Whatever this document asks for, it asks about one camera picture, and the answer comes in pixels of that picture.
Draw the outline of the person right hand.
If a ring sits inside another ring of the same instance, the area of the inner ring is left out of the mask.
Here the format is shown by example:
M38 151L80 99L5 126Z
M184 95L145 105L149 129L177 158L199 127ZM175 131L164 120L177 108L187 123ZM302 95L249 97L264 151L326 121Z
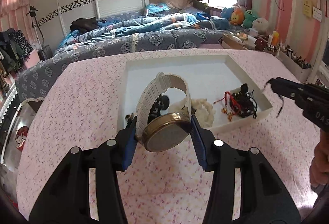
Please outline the person right hand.
M328 184L328 133L321 130L320 142L314 149L314 158L309 168L309 179L312 187Z

